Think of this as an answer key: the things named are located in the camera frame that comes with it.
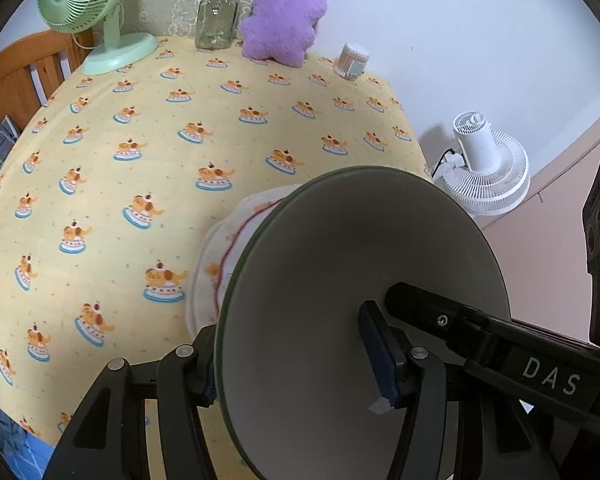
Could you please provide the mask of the red pattern white plate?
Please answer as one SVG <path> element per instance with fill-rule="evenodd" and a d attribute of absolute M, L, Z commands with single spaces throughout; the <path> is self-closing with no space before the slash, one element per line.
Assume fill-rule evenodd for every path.
<path fill-rule="evenodd" d="M 218 312 L 222 304 L 242 253 L 247 248 L 251 237 L 257 231 L 263 221 L 283 200 L 274 200 L 272 203 L 263 204 L 259 210 L 250 214 L 244 220 L 240 220 L 235 229 L 230 232 L 230 244 L 225 249 L 220 261 L 220 277 L 215 289 L 215 307 Z"/>

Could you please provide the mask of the yellow patterned tablecloth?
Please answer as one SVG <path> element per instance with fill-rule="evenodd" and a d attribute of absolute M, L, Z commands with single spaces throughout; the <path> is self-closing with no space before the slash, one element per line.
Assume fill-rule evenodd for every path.
<path fill-rule="evenodd" d="M 202 241 L 242 200 L 347 166 L 429 172 L 388 82 L 324 56 L 293 68 L 163 38 L 70 88 L 0 170 L 0 409 L 52 447 L 109 360 L 187 340 Z"/>

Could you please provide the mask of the blue plaid bedsheet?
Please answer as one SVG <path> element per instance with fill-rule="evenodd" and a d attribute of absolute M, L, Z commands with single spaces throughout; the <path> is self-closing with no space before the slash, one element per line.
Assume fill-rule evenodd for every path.
<path fill-rule="evenodd" d="M 18 479 L 42 479 L 53 452 L 0 409 L 0 455 Z"/>

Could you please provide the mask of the white floor fan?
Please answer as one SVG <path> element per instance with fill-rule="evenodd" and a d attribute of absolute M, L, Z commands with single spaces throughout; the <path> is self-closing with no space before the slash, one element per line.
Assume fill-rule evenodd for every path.
<path fill-rule="evenodd" d="M 443 156 L 439 185 L 473 217 L 498 217 L 519 206 L 530 188 L 528 154 L 478 112 L 453 120 L 457 152 Z"/>

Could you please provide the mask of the cotton swab container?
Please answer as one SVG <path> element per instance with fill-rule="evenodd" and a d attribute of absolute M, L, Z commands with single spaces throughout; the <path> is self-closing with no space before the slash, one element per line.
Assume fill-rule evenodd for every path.
<path fill-rule="evenodd" d="M 334 72 L 347 80 L 358 79 L 364 73 L 370 52 L 358 44 L 347 42 L 340 52 L 340 55 L 334 62 L 332 69 Z"/>

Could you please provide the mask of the wooden bed headboard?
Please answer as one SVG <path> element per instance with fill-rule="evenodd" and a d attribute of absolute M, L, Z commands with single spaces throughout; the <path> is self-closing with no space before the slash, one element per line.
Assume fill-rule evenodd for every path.
<path fill-rule="evenodd" d="M 46 30 L 24 37 L 0 52 L 0 122 L 9 117 L 24 128 L 45 104 L 67 105 L 79 91 L 87 49 L 93 32 L 71 36 Z"/>

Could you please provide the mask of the glass jar black lid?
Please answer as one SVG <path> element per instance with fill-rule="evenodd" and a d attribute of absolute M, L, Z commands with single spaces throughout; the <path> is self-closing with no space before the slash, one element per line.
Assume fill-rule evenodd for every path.
<path fill-rule="evenodd" d="M 200 50 L 223 50 L 232 45 L 240 0 L 200 0 L 195 44 Z"/>

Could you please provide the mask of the purple plush toy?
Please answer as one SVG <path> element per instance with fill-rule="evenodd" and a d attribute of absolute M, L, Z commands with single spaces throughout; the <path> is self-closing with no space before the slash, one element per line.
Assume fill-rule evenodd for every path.
<path fill-rule="evenodd" d="M 253 0 L 251 14 L 238 27 L 242 55 L 300 67 L 326 11 L 327 0 Z"/>

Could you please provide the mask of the green desk fan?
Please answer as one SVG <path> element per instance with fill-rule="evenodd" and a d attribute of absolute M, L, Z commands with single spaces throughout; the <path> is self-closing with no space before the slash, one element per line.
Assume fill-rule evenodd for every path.
<path fill-rule="evenodd" d="M 86 76 L 121 70 L 158 48 L 157 38 L 149 32 L 121 31 L 123 0 L 36 0 L 36 5 L 42 20 L 55 32 L 76 35 L 102 24 L 102 42 L 82 64 Z"/>

